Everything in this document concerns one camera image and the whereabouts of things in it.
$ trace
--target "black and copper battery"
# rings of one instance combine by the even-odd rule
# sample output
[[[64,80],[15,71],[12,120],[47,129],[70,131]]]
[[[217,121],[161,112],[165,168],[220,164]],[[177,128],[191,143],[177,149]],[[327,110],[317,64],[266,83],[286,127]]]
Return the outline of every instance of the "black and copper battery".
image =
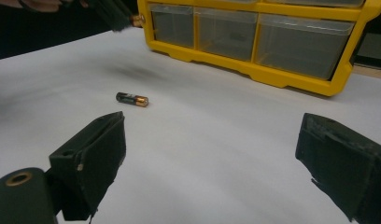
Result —
[[[127,105],[138,105],[146,107],[148,105],[148,97],[134,95],[130,93],[118,92],[117,101]]]

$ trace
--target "table surface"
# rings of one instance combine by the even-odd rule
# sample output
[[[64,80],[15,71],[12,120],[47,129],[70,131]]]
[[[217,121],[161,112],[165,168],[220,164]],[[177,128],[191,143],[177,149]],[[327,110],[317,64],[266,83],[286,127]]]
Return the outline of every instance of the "table surface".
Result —
[[[119,91],[150,104],[118,103]],[[352,75],[331,98],[279,89],[152,52],[134,28],[0,61],[0,177],[46,171],[50,153],[116,111],[127,157],[93,223],[348,223],[295,159],[303,114],[381,145],[381,79]]]

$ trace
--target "aa battery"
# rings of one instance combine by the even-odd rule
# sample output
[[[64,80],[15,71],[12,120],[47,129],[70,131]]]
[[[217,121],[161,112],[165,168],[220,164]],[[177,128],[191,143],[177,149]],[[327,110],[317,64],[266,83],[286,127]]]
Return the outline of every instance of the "aa battery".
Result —
[[[138,106],[147,106],[148,97],[134,95],[130,93],[118,92],[117,101],[127,104],[127,105],[138,105]]]

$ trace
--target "dark background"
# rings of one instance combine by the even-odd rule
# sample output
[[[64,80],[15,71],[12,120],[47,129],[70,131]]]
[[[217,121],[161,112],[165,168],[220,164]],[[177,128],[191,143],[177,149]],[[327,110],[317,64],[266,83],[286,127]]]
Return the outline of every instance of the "dark background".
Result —
[[[136,0],[123,1],[134,14],[137,13]],[[81,7],[78,1],[69,8],[62,7],[56,13],[33,13],[24,9],[0,6],[0,59],[109,30],[94,10]],[[377,41],[376,38],[368,38],[369,34],[379,34]],[[358,49],[360,55],[355,57],[356,64],[381,68],[381,15],[367,24]],[[371,49],[373,52],[379,52],[373,55],[363,53]]]

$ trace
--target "white tabletop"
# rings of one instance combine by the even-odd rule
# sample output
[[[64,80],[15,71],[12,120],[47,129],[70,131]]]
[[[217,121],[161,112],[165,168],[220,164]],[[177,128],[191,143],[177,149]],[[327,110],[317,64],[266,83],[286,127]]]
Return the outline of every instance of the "white tabletop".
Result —
[[[150,105],[118,103],[119,91]],[[331,98],[279,89],[152,52],[129,29],[0,61],[0,177],[46,171],[50,153],[117,111],[127,157],[96,224],[348,223],[295,159],[303,114],[381,145],[380,79],[352,75]]]

